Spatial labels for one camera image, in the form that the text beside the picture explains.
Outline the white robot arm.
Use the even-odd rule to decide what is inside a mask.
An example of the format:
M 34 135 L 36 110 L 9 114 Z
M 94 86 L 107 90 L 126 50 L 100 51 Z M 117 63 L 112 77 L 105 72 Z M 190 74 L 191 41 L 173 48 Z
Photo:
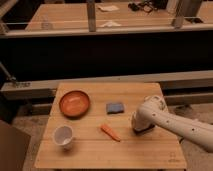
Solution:
M 158 95 L 146 97 L 132 115 L 135 132 L 145 132 L 155 125 L 213 153 L 213 125 L 169 113 L 164 98 Z

